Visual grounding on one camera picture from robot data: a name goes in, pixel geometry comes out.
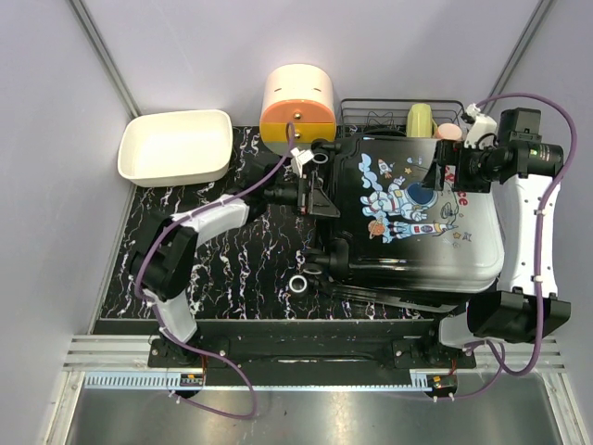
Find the black white space suitcase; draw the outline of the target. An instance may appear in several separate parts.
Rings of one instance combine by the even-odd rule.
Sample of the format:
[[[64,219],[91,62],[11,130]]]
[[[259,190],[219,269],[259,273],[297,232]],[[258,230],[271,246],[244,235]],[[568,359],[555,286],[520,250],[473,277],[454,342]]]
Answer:
[[[488,290],[504,249],[491,196],[422,187],[436,140],[356,134],[315,141],[304,166],[334,175],[337,219],[314,219],[302,272],[322,293],[391,297],[442,312]]]

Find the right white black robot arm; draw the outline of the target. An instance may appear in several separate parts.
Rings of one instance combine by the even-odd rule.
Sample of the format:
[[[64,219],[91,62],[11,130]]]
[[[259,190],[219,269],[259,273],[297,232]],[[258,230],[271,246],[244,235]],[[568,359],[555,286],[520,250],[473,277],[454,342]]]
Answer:
[[[442,320],[438,336],[421,344],[421,356],[437,368],[452,359],[454,348],[496,340],[530,344],[531,359],[514,371],[525,375],[535,367],[543,339],[571,316],[570,302],[559,298],[552,248],[564,150],[543,142],[538,109],[507,109],[495,121],[471,104],[462,118],[470,126],[464,140],[437,142],[423,183],[437,190],[453,168],[454,191],[496,191],[504,262],[496,289],[471,297],[464,314]]]

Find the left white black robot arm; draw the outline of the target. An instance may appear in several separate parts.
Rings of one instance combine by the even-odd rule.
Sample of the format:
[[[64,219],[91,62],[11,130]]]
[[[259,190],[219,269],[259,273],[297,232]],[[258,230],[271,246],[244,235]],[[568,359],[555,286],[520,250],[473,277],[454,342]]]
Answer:
[[[278,169],[276,165],[254,168],[216,200],[185,213],[158,213],[143,229],[130,266],[134,293],[153,309],[160,340],[181,367],[221,358],[217,351],[203,349],[189,308],[187,287],[200,246],[254,222],[270,205],[291,206],[313,219],[332,220],[340,215],[333,202],[331,168],[307,168],[290,182],[277,180]]]

